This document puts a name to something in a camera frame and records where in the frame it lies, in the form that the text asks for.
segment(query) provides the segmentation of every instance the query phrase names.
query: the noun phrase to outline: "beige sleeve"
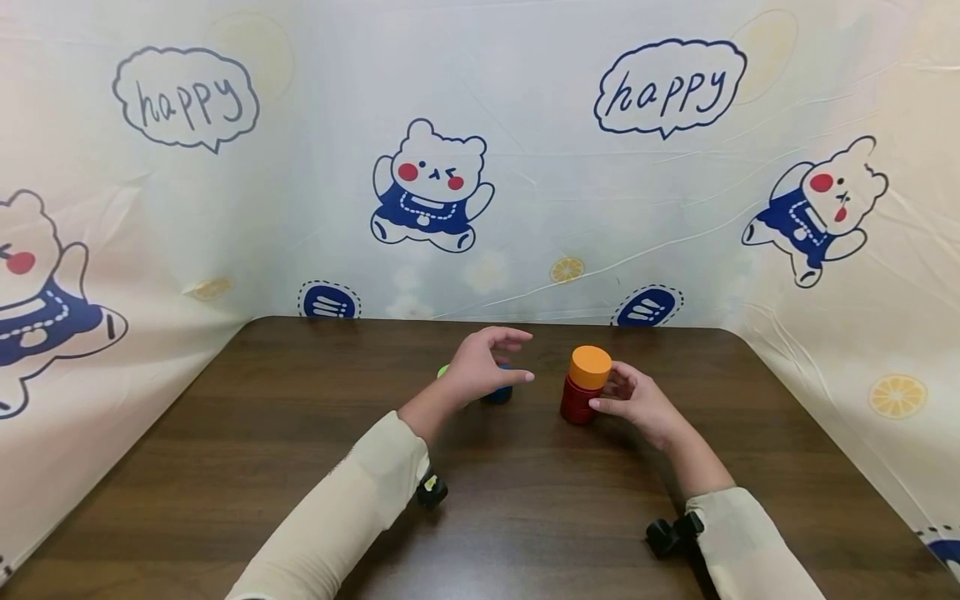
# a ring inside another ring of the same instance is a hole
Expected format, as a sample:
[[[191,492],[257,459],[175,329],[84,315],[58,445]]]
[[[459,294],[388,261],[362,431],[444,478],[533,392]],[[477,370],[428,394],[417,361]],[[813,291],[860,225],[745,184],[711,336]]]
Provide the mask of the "beige sleeve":
[[[690,498],[704,523],[697,539],[723,600],[823,600],[777,526],[743,488]]]
[[[390,413],[280,523],[228,600],[332,600],[428,467],[424,441]]]

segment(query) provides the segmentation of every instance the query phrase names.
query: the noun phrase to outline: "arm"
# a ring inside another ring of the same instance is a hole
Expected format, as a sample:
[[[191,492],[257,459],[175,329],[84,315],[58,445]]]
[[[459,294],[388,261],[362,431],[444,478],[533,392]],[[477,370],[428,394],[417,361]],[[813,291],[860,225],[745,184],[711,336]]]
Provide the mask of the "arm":
[[[229,600],[328,600],[406,507],[429,467],[427,445],[444,422],[474,399],[533,380],[504,371],[498,351],[516,351],[532,336],[488,327],[467,337],[443,377],[368,431],[280,523]]]
[[[631,422],[664,453],[677,475],[686,510],[704,523],[697,544],[724,600],[823,600],[763,507],[738,488],[703,437],[653,379],[614,362],[608,396],[595,410]]]

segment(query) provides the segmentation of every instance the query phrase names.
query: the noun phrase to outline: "lemon slice print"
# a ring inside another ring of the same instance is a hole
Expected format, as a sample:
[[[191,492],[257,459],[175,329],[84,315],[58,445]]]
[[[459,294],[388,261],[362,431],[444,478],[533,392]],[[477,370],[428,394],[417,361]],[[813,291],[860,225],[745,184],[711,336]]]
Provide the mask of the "lemon slice print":
[[[231,289],[233,289],[232,281],[226,277],[218,277],[198,283],[197,287],[193,288],[193,297],[197,300],[209,302],[220,298]]]
[[[870,405],[887,419],[906,419],[926,404],[926,386],[910,375],[887,375],[870,390]]]
[[[773,87],[793,58],[799,34],[797,17],[781,9],[755,17],[733,34],[733,43],[749,59],[735,105],[750,104]]]
[[[584,261],[579,258],[561,258],[550,268],[550,278],[556,283],[567,283],[584,274]]]

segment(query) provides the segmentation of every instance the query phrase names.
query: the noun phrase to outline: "red cylinder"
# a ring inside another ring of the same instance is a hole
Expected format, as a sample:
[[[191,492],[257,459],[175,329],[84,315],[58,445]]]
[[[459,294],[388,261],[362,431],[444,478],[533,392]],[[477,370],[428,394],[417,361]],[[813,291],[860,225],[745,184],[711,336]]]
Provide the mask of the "red cylinder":
[[[570,376],[568,375],[566,379],[564,379],[564,395],[560,400],[561,416],[563,416],[567,422],[574,425],[589,424],[596,415],[596,411],[590,408],[589,402],[592,398],[600,396],[600,392],[602,391],[603,388],[599,390],[585,390],[570,381]]]

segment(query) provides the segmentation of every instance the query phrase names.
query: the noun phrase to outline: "fabric backdrop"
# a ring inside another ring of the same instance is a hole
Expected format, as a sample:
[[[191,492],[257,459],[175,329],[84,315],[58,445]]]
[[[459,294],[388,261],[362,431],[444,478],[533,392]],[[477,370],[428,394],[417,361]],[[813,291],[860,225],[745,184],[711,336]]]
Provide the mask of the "fabric backdrop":
[[[957,22],[5,3],[0,582],[265,315],[726,328],[957,568]]]

